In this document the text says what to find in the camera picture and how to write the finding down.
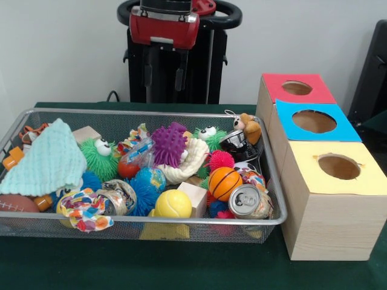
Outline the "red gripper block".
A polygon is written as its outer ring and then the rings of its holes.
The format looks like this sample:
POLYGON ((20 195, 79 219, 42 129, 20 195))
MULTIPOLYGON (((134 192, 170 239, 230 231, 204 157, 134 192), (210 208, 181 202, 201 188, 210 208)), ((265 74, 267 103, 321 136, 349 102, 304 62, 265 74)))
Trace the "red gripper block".
MULTIPOLYGON (((129 29, 133 42, 142 45, 152 43, 169 44, 180 55, 180 65, 175 74, 175 90, 182 91, 185 86, 186 52, 195 45, 200 17, 196 13, 189 15, 162 14, 132 11, 129 18, 129 29)), ((143 84, 146 88, 152 85, 152 48, 143 49, 143 84)))

